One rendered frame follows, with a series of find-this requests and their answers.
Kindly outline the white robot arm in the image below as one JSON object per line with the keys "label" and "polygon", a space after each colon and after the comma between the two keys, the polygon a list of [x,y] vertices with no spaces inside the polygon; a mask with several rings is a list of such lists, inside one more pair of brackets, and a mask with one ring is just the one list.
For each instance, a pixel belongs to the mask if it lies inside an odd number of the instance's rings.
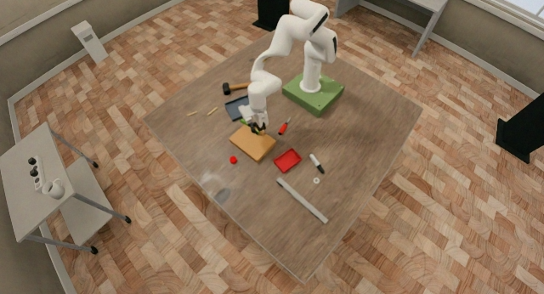
{"label": "white robot arm", "polygon": [[264,114],[267,108],[266,97],[281,88],[281,79],[263,70],[269,58],[288,56],[295,39],[306,42],[300,88],[306,93],[316,93],[320,90],[321,62],[329,65],[337,56],[337,34],[323,26],[329,18],[326,6],[309,0],[292,0],[291,10],[296,16],[286,14],[280,18],[270,48],[254,62],[252,83],[248,87],[250,104],[239,107],[246,124],[252,122],[251,116]]}

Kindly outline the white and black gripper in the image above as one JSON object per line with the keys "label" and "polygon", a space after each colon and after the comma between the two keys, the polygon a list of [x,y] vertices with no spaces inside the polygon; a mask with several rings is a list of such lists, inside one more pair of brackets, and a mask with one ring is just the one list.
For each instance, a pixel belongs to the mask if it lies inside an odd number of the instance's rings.
{"label": "white and black gripper", "polygon": [[254,118],[255,122],[257,123],[256,128],[257,128],[258,131],[265,130],[266,129],[265,124],[269,125],[269,119],[268,119],[268,114],[267,114],[266,110],[264,111],[264,114],[257,113],[255,115],[253,115],[252,117]]}

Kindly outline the white marker with black cap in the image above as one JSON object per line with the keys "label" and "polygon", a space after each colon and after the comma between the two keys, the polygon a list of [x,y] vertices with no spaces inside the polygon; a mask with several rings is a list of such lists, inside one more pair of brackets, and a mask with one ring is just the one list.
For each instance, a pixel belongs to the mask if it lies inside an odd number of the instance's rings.
{"label": "white marker with black cap", "polygon": [[313,163],[317,166],[317,168],[320,170],[320,172],[324,173],[325,172],[324,169],[322,168],[321,164],[316,160],[315,156],[312,153],[310,153],[309,157],[311,158]]}

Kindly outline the tan wooden bench board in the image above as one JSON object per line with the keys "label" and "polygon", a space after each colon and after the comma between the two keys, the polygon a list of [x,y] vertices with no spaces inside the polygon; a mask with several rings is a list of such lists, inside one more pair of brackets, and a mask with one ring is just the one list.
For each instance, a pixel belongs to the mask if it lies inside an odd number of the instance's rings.
{"label": "tan wooden bench board", "polygon": [[259,163],[276,145],[276,140],[271,138],[267,133],[264,136],[260,134],[256,135],[245,124],[229,138],[229,141],[256,163]]}

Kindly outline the red shallow tray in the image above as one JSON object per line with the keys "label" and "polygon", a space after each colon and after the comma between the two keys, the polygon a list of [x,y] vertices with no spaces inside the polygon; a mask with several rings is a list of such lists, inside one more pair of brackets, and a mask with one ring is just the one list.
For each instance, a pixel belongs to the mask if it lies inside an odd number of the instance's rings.
{"label": "red shallow tray", "polygon": [[274,164],[283,172],[287,172],[292,167],[297,165],[302,160],[302,157],[293,149],[288,151],[274,159]]}

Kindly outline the black rubber mallet with wooden handle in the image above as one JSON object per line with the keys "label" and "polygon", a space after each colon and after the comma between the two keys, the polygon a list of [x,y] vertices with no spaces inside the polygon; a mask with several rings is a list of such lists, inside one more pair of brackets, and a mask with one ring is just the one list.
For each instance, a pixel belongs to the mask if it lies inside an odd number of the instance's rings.
{"label": "black rubber mallet with wooden handle", "polygon": [[233,89],[249,87],[250,84],[251,84],[251,82],[238,84],[238,85],[234,85],[234,86],[229,86],[229,84],[227,82],[225,82],[222,85],[223,90],[224,90],[224,95],[230,95],[230,90],[233,90]]}

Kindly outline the grey flat bar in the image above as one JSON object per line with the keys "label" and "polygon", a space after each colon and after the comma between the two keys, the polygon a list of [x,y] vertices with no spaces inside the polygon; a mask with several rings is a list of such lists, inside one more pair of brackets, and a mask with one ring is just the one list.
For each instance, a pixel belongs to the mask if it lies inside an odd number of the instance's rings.
{"label": "grey flat bar", "polygon": [[326,223],[328,219],[324,217],[319,211],[317,211],[312,205],[310,205],[299,193],[297,193],[291,186],[289,186],[283,179],[278,178],[276,183],[280,185],[284,190],[286,190],[291,196],[299,201],[303,206],[305,206],[310,212],[317,217],[323,223]]}

